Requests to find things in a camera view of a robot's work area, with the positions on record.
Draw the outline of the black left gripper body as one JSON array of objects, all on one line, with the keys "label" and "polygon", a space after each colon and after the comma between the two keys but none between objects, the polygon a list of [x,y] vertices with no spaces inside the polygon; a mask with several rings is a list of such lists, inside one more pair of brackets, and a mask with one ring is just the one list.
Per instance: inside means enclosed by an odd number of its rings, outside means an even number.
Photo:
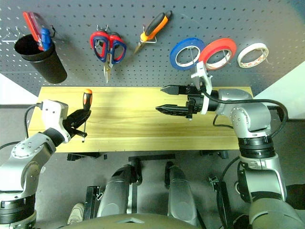
[{"label": "black left gripper body", "polygon": [[70,115],[67,116],[67,118],[65,120],[63,120],[62,124],[64,129],[67,131],[67,133],[69,134],[69,141],[72,139],[72,137],[74,136],[74,126],[75,126],[75,119],[73,117],[71,117]]}]

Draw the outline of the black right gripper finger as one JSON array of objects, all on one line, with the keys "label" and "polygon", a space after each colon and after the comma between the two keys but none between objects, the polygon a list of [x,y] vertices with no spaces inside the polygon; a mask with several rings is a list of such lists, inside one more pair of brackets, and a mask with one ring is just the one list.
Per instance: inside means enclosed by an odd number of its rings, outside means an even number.
[{"label": "black right gripper finger", "polygon": [[173,116],[186,116],[188,114],[188,108],[185,106],[178,106],[174,104],[164,104],[155,108],[157,111],[165,115]]},{"label": "black right gripper finger", "polygon": [[170,95],[188,94],[187,86],[183,85],[167,85],[162,87],[160,91]]}]

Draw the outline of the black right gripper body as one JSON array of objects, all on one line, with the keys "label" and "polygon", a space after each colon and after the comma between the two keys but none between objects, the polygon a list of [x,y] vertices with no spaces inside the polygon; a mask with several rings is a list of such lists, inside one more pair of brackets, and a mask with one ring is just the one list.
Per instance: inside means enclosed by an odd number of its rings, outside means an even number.
[{"label": "black right gripper body", "polygon": [[197,114],[202,110],[203,107],[203,95],[197,90],[195,86],[187,85],[187,102],[186,107],[188,108],[186,118],[192,119],[193,114]]}]

